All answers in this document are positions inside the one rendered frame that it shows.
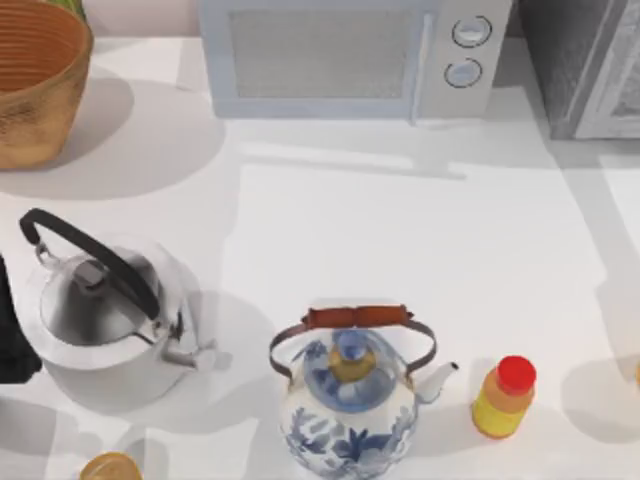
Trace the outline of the yellow bottle with red cap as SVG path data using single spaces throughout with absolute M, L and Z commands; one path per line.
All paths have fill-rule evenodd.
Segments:
M 532 404 L 536 380 L 537 371 L 527 358 L 503 357 L 486 375 L 472 403 L 477 430 L 493 439 L 513 435 Z

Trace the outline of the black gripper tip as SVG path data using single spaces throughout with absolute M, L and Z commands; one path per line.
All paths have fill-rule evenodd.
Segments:
M 42 369 L 18 321 L 4 258 L 0 255 L 0 385 L 26 384 Z

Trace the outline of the round microwave knob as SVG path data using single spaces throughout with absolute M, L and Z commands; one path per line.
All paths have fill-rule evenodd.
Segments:
M 473 58 L 450 63 L 444 71 L 444 79 L 452 88 L 465 89 L 474 86 L 483 76 L 482 65 Z
M 453 41 L 462 48 L 483 45 L 492 34 L 492 24 L 485 16 L 474 16 L 458 20 L 452 29 Z

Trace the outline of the yellow round object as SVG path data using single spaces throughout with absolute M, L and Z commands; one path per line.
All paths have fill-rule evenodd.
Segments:
M 131 457 L 108 452 L 90 460 L 81 470 L 79 480 L 143 480 L 143 476 Z

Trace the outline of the pale microwave oven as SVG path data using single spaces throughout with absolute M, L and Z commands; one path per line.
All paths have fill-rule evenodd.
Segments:
M 198 0 L 217 116 L 229 119 L 404 119 L 410 122 L 423 16 L 432 15 L 418 123 L 481 116 L 513 0 Z M 485 16 L 476 48 L 452 39 L 458 20 Z M 472 87 L 444 79 L 465 58 L 483 67 Z

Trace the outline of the blue and white teapot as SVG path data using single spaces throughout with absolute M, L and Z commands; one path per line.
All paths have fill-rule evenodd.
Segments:
M 404 305 L 311 308 L 269 350 L 314 333 L 290 363 L 279 429 L 295 461 L 321 480 L 380 480 L 404 459 L 419 410 L 434 403 L 455 362 L 424 382 L 412 375 L 436 356 L 433 330 Z

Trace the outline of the brown plant pot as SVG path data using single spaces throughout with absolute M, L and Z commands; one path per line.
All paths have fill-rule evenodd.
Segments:
M 0 0 L 0 171 L 58 157 L 83 96 L 88 21 L 47 0 Z

